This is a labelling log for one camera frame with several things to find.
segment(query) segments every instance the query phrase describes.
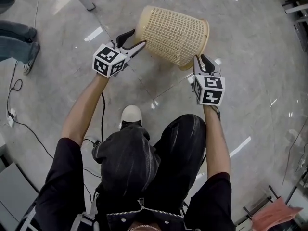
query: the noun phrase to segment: black cable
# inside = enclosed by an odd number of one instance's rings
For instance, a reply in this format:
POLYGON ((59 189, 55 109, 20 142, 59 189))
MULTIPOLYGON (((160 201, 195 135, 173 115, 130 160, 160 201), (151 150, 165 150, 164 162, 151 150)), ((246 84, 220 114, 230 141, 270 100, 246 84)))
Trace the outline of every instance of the black cable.
POLYGON ((16 66, 17 66, 17 64, 18 64, 18 61, 16 61, 15 67, 14 67, 14 70, 13 70, 13 73, 12 73, 12 78, 11 78, 10 87, 9 87, 10 90, 9 90, 9 95, 8 95, 8 99, 7 99, 7 103, 6 103, 6 109, 7 109, 8 115, 9 115, 9 117, 10 117, 15 123, 17 123, 17 124, 19 124, 19 125, 23 125, 23 126, 25 126, 27 129, 29 129, 30 132, 33 133, 33 135, 35 136, 35 138, 36 138, 36 139, 38 140, 38 142, 41 144, 41 146, 43 146, 43 148, 44 148, 45 152, 48 154, 48 156, 50 156, 50 157, 53 159, 53 156, 50 155, 50 153, 47 151, 46 147, 45 147, 45 146, 43 145, 43 143, 39 140, 39 138, 37 137, 36 133, 35 133, 31 128, 29 128, 28 125, 16 121, 14 115, 9 111, 9 99, 10 99, 10 94, 11 94, 12 90, 14 90, 14 91, 20 91, 21 88, 23 87, 23 81, 22 81, 21 79, 16 80, 15 84, 14 84, 13 87, 12 87, 12 82, 13 82, 13 79, 14 79, 14 76, 15 76, 15 71, 16 71, 16 66), (20 87, 19 87, 19 88, 16 88, 16 85, 17 85, 18 82, 20 82, 20 87))
POLYGON ((285 180, 285 176, 287 175, 287 171, 288 171, 288 167, 289 167, 289 160, 290 160, 291 149, 292 149, 293 145, 295 144, 295 142, 296 142, 298 136, 299 136, 300 133, 302 132, 302 130, 303 130, 303 128, 304 128, 304 126, 305 126, 305 124, 306 124, 306 122, 307 122, 307 119, 308 119, 308 116, 307 116, 307 118, 306 118, 306 120, 305 120, 305 122, 304 122, 304 124, 303 124, 303 126, 302 126, 302 128, 301 128, 301 130, 299 131, 299 133, 298 133, 296 139, 294 140, 294 142, 293 142, 292 145, 290 146, 289 154, 288 154, 288 160, 287 160, 287 166, 285 167, 284 177, 283 177, 283 181, 282 181, 281 186, 283 186, 283 183, 284 183, 284 180, 285 180))
POLYGON ((297 171, 299 170, 299 165, 298 165, 298 164, 299 164, 300 160, 302 160, 303 156, 305 155, 305 147, 306 147, 306 145, 308 145, 308 143, 306 143, 306 144, 304 145, 304 152, 303 152, 302 156, 300 157, 300 159, 298 160, 297 168, 296 168, 296 171, 295 171, 295 172, 297 172, 297 171))
POLYGON ((204 163, 205 159, 206 159, 206 154, 205 154, 204 158, 202 159, 201 165, 204 163))
POLYGON ((84 171, 87 171, 87 172, 89 172, 91 175, 94 175, 95 177, 97 177, 97 178, 100 178, 100 179, 101 179, 101 177, 100 177, 100 176, 93 174, 93 173, 92 173, 91 171, 89 171, 88 169, 83 168, 83 170, 84 170, 84 171))
POLYGON ((89 195, 90 195, 90 201, 91 201, 91 204, 92 204, 92 195, 91 195, 91 193, 89 192, 89 190, 88 190, 88 188, 87 188, 86 184, 85 184, 85 183, 83 183, 83 185, 85 186, 85 188, 87 189, 87 192, 88 192, 88 193, 89 193, 89 195))
POLYGON ((13 216, 13 214, 8 210, 8 208, 2 203, 0 200, 0 203, 3 205, 3 207, 11 214, 11 216, 19 223, 19 220, 16 219, 16 217, 13 216))
POLYGON ((90 141, 90 142, 92 143, 92 145, 95 144, 92 140, 89 140, 89 139, 84 139, 83 141, 90 141))
MULTIPOLYGON (((12 118, 12 120, 13 120, 15 123, 17 123, 17 124, 19 124, 19 125, 23 125, 23 126, 25 126, 27 129, 29 129, 29 131, 30 131, 31 133, 33 133, 33 135, 35 136, 35 138, 38 140, 38 142, 39 142, 39 143, 41 144, 41 146, 44 148, 44 150, 45 150, 45 152, 47 153, 47 155, 53 159, 53 156, 50 155, 50 153, 47 151, 46 147, 45 147, 45 146, 43 145, 43 143, 39 140, 39 138, 37 137, 36 133, 35 133, 28 125, 16 121, 14 115, 9 111, 9 99, 10 99, 10 94, 11 94, 12 90, 14 90, 14 91, 20 91, 21 88, 22 88, 22 86, 23 86, 23 81, 22 81, 21 79, 18 79, 18 80, 16 80, 16 82, 14 83, 14 85, 13 85, 13 87, 12 87, 12 82, 13 82, 13 79, 14 79, 14 76, 15 76, 15 71, 16 71, 17 64, 18 64, 18 61, 16 61, 15 66, 14 66, 14 70, 13 70, 13 73, 12 73, 12 78, 11 78, 11 81, 10 81, 9 94, 8 94, 8 98, 7 98, 7 102, 6 102, 6 109, 7 109, 8 115, 9 115, 10 118, 12 118), (16 87, 16 85, 17 85, 18 82, 20 82, 20 87, 19 87, 19 88, 16 87)), ((94 145, 94 142, 93 142, 93 141, 91 141, 91 140, 89 140, 89 139, 84 139, 83 141, 85 141, 85 140, 90 141, 90 142, 94 145)), ((101 177, 99 177, 99 176, 97 176, 97 175, 91 173, 89 170, 87 170, 87 169, 85 169, 85 168, 84 168, 84 170, 87 171, 87 172, 89 172, 90 174, 92 174, 92 175, 98 177, 98 178, 101 178, 101 177)), ((90 200, 91 200, 91 203, 92 203, 92 195, 91 195, 91 193, 89 192, 87 186, 86 186, 85 184, 83 184, 83 185, 86 187, 86 189, 87 189, 87 191, 88 191, 88 193, 89 193, 89 195, 90 195, 90 200)))
POLYGON ((104 119, 104 115, 105 115, 105 107, 106 107, 106 102, 105 102, 105 97, 102 93, 102 99, 103 99, 103 115, 102 115, 102 121, 101 121, 101 139, 102 139, 102 142, 103 142, 103 119, 104 119))

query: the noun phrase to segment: person's leg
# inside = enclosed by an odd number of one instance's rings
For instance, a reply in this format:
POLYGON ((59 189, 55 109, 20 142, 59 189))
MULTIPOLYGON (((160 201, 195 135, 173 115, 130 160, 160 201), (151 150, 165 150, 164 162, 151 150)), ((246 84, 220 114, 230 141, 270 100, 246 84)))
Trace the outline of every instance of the person's leg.
POLYGON ((102 164, 102 182, 96 189, 99 202, 109 213, 140 208, 137 200, 155 177, 160 163, 141 119, 126 121, 119 132, 92 151, 93 159, 102 164))
POLYGON ((0 20, 0 36, 19 39, 23 42, 32 42, 37 31, 27 25, 0 20))
POLYGON ((0 36, 0 58, 13 57, 27 64, 35 59, 38 51, 38 43, 25 43, 15 38, 0 36))
POLYGON ((161 163, 144 193, 145 207, 178 213, 200 169, 205 141, 205 122, 196 115, 169 124, 154 146, 161 163))

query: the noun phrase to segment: metal zipper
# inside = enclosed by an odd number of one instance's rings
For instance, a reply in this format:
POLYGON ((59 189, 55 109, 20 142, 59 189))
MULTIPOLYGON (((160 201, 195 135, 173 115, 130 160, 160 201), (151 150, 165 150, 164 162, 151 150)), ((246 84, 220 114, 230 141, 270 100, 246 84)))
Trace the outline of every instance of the metal zipper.
POLYGON ((158 212, 158 213, 161 213, 161 214, 167 214, 167 215, 174 216, 174 217, 177 217, 177 218, 184 218, 184 216, 180 216, 180 215, 177 215, 177 214, 172 214, 172 213, 161 211, 161 210, 153 210, 153 209, 149 209, 149 208, 144 208, 144 209, 150 210, 150 211, 153 211, 153 212, 158 212))
POLYGON ((111 213, 111 214, 107 214, 107 216, 120 216, 120 215, 126 215, 126 214, 139 213, 139 212, 141 212, 142 210, 145 209, 145 210, 150 210, 150 211, 161 213, 161 214, 165 214, 165 215, 171 215, 171 216, 174 216, 174 217, 177 217, 177 218, 184 218, 184 216, 182 216, 182 215, 177 215, 177 214, 172 214, 172 213, 161 211, 161 210, 153 210, 153 209, 146 208, 144 206, 144 198, 138 199, 138 202, 139 202, 139 204, 141 206, 140 210, 128 211, 128 212, 120 212, 120 213, 111 213))
POLYGON ((128 212, 119 212, 119 213, 110 213, 107 214, 107 216, 120 216, 120 215, 126 215, 126 214, 133 214, 133 213, 139 213, 143 209, 141 208, 140 210, 135 210, 135 211, 128 211, 128 212))

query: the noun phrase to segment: black t-shirt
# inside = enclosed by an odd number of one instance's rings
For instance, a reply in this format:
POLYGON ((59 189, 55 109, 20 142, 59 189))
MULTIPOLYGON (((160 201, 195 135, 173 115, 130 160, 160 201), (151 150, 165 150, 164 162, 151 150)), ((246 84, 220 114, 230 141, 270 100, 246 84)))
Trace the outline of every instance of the black t-shirt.
MULTIPOLYGON (((80 146, 74 141, 59 140, 38 196, 36 220, 43 231, 69 231, 77 214, 85 211, 82 156, 80 146)), ((192 197, 185 224, 187 228, 202 231, 235 230, 228 173, 212 176, 192 197)))

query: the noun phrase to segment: polished floor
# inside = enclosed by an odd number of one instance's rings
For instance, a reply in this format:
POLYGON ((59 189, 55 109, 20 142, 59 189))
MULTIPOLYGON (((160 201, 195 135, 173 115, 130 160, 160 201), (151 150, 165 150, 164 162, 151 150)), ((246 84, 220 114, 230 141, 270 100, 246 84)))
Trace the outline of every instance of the polished floor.
MULTIPOLYGON (((34 25, 38 0, 16 0, 0 19, 34 25)), ((92 0, 88 12, 78 0, 39 0, 36 28, 41 51, 20 92, 13 92, 11 107, 54 153, 62 123, 79 94, 91 81, 92 55, 102 43, 135 27, 146 5, 155 5, 208 20, 210 37, 205 53, 220 58, 226 78, 221 122, 231 157, 232 218, 244 215, 270 184, 283 197, 298 179, 297 162, 307 142, 308 62, 279 0, 92 0), (282 186, 289 148, 291 153, 282 186)), ((24 127, 6 123, 6 99, 15 61, 0 63, 0 132, 9 154, 37 188, 44 184, 51 160, 24 127)), ((113 77, 106 90, 103 134, 118 130, 124 107, 138 105, 144 126, 155 143, 165 126, 186 113, 204 118, 202 107, 182 72, 172 64, 142 51, 125 72, 113 77)), ((100 101, 88 136, 100 137, 100 101)), ((82 146, 84 167, 95 173, 100 165, 91 157, 91 144, 82 146)), ((203 165, 200 173, 205 172, 203 165)), ((93 193, 99 179, 84 173, 93 193)), ((205 181, 199 175, 194 191, 205 181)), ((89 196, 85 192, 87 206, 89 196)))

